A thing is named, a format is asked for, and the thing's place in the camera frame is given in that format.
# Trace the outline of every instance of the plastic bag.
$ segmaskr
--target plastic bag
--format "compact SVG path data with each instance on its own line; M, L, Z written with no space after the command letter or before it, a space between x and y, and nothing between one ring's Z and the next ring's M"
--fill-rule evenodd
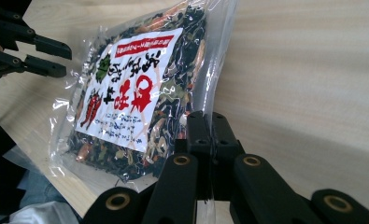
M3 155L3 157L6 160L20 166L23 169L41 174L41 172L36 167L36 165L30 160L30 158L18 146L13 147L11 150L6 152Z
M235 0L183 1L101 29L72 72L72 98L54 105L66 114L53 124L52 166L101 192L155 182L175 140L186 137L186 117L212 113L235 7Z

